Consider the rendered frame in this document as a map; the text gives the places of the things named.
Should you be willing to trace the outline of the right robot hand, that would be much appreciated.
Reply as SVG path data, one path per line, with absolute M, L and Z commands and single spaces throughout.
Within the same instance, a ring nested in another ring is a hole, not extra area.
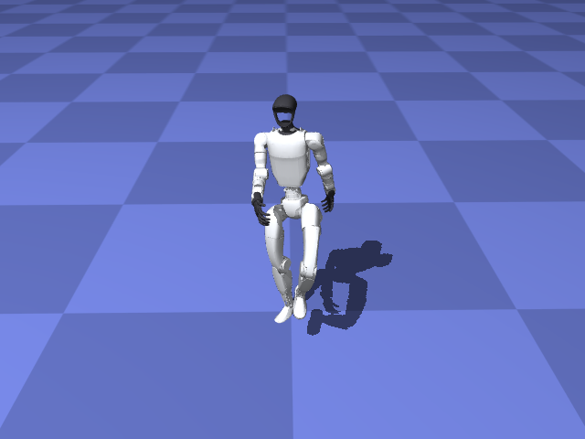
M 256 216 L 258 217 L 258 220 L 259 220 L 259 223 L 263 226 L 269 226 L 270 224 L 267 224 L 267 223 L 270 223 L 270 222 L 266 221 L 266 220 L 271 220 L 271 219 L 265 218 L 264 216 L 270 216 L 271 214 L 265 213 L 261 209 L 261 206 L 263 206 L 263 207 L 266 206 L 265 204 L 263 204 L 261 193 L 255 192 L 253 194 L 253 196 L 254 196 L 254 199 L 251 201 L 251 204 L 254 207 Z M 262 215 L 264 215 L 264 216 L 262 216 Z

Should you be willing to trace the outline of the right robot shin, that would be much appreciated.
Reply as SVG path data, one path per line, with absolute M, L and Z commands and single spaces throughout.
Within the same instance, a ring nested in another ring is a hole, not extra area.
M 275 267 L 272 267 L 272 274 L 276 286 L 281 293 L 282 300 L 285 306 L 289 306 L 289 309 L 293 307 L 293 295 L 292 295 L 292 271 L 289 270 L 287 273 L 279 273 Z M 285 303 L 286 301 L 286 303 Z

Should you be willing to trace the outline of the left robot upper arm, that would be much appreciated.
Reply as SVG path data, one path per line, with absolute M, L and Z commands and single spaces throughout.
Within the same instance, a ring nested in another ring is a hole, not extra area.
M 316 168 L 320 177 L 326 177 L 332 174 L 332 169 L 327 163 L 327 154 L 324 146 L 324 138 L 320 133 L 305 133 L 307 146 L 313 150 L 314 158 L 318 164 Z

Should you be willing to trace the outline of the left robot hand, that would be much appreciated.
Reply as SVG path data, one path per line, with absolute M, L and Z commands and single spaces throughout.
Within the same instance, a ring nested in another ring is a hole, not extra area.
M 333 207 L 334 207 L 334 195 L 335 195 L 335 191 L 334 190 L 330 190 L 328 192 L 328 195 L 326 194 L 326 198 L 321 201 L 321 202 L 327 201 L 324 205 L 322 205 L 322 207 L 323 207 L 323 206 L 326 206 L 328 204 L 325 208 L 323 208 L 323 209 L 328 209 L 329 208 L 325 212 L 328 212 L 328 211 L 330 212 L 333 209 Z

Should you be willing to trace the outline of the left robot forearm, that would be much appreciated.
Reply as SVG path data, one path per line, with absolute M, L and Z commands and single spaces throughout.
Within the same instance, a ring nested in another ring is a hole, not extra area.
M 329 166 L 331 167 L 330 164 L 329 164 Z M 332 169 L 332 167 L 331 167 L 331 169 Z M 330 190 L 334 190 L 335 191 L 335 183 L 334 183 L 334 179 L 333 179 L 333 169 L 332 169 L 332 174 L 330 174 L 330 175 L 328 175 L 326 177 L 321 177 L 321 179 L 323 180 L 324 190 L 325 190 L 325 193 L 327 195 L 328 195 L 328 192 Z

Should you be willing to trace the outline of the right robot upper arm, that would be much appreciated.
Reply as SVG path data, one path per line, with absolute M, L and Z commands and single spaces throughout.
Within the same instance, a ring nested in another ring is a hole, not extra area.
M 267 139 L 269 133 L 258 133 L 254 138 L 254 161 L 255 161 L 255 177 L 263 177 L 265 180 L 269 178 L 269 169 L 266 169 L 267 163 Z

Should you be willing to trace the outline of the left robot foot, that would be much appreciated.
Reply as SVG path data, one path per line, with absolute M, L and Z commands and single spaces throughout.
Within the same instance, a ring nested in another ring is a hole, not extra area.
M 298 285 L 295 287 L 294 290 L 293 315 L 297 319 L 304 319 L 307 310 L 305 295 L 303 297 L 302 294 L 299 294 L 299 296 L 297 297 L 297 290 Z

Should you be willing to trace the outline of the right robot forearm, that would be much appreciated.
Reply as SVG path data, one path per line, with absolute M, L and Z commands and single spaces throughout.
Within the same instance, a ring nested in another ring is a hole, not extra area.
M 251 201 L 254 199 L 253 194 L 255 192 L 260 192 L 261 193 L 262 200 L 263 200 L 264 187 L 266 185 L 266 181 L 265 181 L 265 179 L 263 177 L 255 177 L 255 169 L 254 169 L 254 172 L 253 172 Z

